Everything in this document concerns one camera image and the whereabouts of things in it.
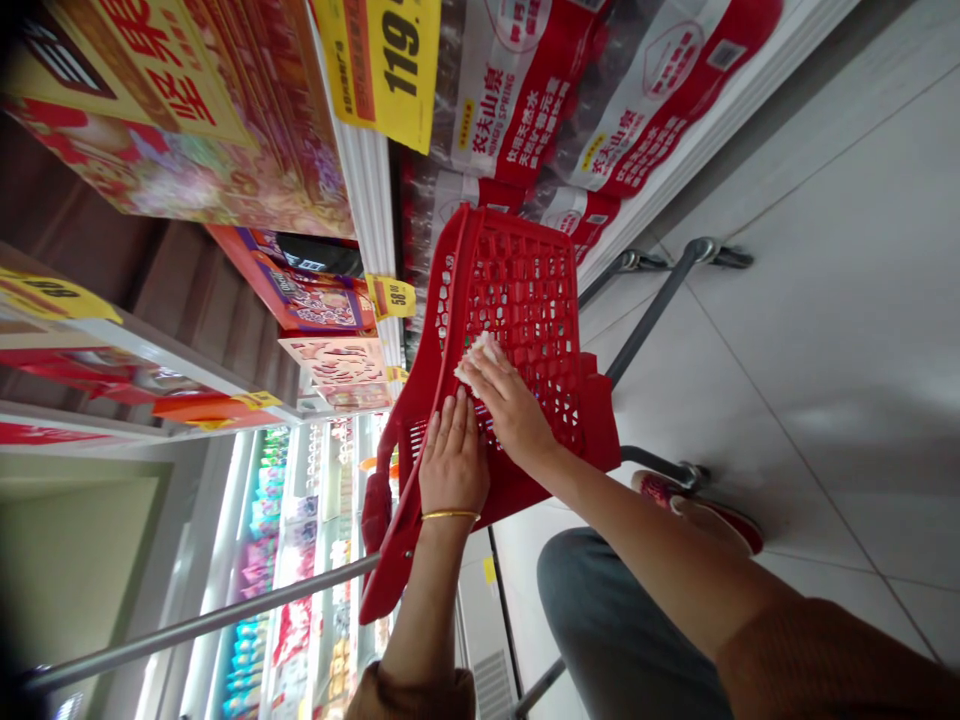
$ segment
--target shopping cart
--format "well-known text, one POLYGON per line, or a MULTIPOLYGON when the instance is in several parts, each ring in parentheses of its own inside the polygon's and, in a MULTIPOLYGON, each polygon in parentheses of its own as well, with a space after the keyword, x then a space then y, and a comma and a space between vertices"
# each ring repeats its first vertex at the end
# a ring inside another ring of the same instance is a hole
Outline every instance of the shopping cart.
MULTIPOLYGON (((49 693, 360 575, 368 576, 361 622, 389 613, 406 585, 420 532, 417 472, 427 421, 443 399, 455 391, 458 381, 453 370, 470 342, 484 330, 497 336, 540 400, 555 436, 567 448, 601 470, 612 470, 629 460, 671 478, 687 493, 696 492, 709 480, 706 468, 672 463, 641 448, 619 445, 612 393, 687 274, 694 265, 705 262, 744 268, 752 264, 752 258, 711 238, 690 241, 672 266, 627 250, 578 298, 569 238, 497 212, 462 207, 438 241, 420 350, 381 438, 377 471, 367 483, 362 521, 367 556, 123 645, 38 669, 24 679, 24 687, 49 693), (579 311, 614 276, 642 272, 669 272, 669 277, 609 371, 601 375, 596 357, 580 352, 579 311), (396 513, 391 513, 388 475, 395 447, 399 451, 401 496, 396 513)), ((492 424, 482 404, 478 406, 478 421, 487 428, 492 424)), ((495 440, 489 442, 487 453, 491 488, 477 529, 548 497, 510 461, 495 440)), ((558 660, 521 698, 510 717, 525 717, 563 670, 563 661, 558 660)))

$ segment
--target metal cart frame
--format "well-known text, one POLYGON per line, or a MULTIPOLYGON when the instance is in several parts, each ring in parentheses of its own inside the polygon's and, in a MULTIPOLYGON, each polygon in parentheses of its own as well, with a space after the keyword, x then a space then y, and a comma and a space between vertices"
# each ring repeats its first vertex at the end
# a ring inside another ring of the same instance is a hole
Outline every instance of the metal cart frame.
MULTIPOLYGON (((672 267, 656 256, 636 250, 626 250, 580 295, 579 307, 582 311, 603 287, 617 275, 669 272, 669 277, 657 292, 643 317, 640 318, 640 322, 630 333, 630 337, 627 338, 626 343, 624 343, 606 373, 613 380, 614 388, 623 378, 637 351, 649 337, 650 332, 657 324, 660 316, 663 315, 663 311, 667 308, 687 275, 695 265, 701 263, 743 269, 753 264, 753 258, 739 248, 725 247, 720 240, 709 237, 697 238, 688 242, 680 259, 672 267)), ((633 445, 621 446, 620 452, 623 461, 638 463, 670 478, 686 494, 696 493, 711 479, 710 471, 705 467, 690 462, 670 462, 633 445)), ((26 692, 34 695, 49 694, 54 690, 108 672, 146 655, 193 640, 201 635, 240 622, 245 618, 273 610, 308 595, 348 582, 373 570, 379 561, 380 553, 372 553, 336 570, 273 590, 252 600, 245 600, 191 620, 161 628, 156 632, 122 645, 106 648, 55 667, 37 668, 23 677, 22 687, 26 692)), ((557 681, 565 669, 563 659, 558 659, 547 670, 546 674, 534 683, 513 706, 509 717, 518 720, 525 718, 530 709, 543 697, 544 693, 557 681)))

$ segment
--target woman's left hand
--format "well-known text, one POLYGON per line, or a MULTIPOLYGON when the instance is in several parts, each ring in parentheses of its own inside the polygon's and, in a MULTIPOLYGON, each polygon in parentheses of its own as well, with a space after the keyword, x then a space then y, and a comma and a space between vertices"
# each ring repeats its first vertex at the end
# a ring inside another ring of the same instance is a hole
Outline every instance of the woman's left hand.
POLYGON ((473 400, 463 386, 444 400, 427 427, 420 461, 423 514, 442 510, 480 513, 490 490, 486 447, 481 447, 473 400))

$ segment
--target gray pants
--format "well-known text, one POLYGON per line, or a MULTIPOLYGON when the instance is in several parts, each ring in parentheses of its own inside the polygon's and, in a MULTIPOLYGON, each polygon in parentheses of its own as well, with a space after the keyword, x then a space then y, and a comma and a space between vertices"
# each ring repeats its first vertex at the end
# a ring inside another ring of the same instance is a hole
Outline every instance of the gray pants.
POLYGON ((537 580, 550 630, 591 720, 733 717, 713 663, 594 530, 552 538, 537 580))

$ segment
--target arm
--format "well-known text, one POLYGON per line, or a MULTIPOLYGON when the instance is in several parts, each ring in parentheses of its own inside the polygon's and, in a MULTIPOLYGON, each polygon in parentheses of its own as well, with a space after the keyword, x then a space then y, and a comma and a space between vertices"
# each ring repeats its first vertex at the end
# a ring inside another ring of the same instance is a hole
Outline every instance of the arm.
POLYGON ((587 521, 707 657, 773 605, 800 596, 559 445, 540 405, 499 348, 464 371, 510 458, 587 521))
MULTIPOLYGON (((490 486, 486 452, 480 451, 473 402, 461 387, 427 428, 420 462, 423 514, 483 509, 490 486)), ((393 687, 449 687, 454 683, 453 605, 460 562, 474 520, 424 520, 400 617, 380 663, 393 687)))

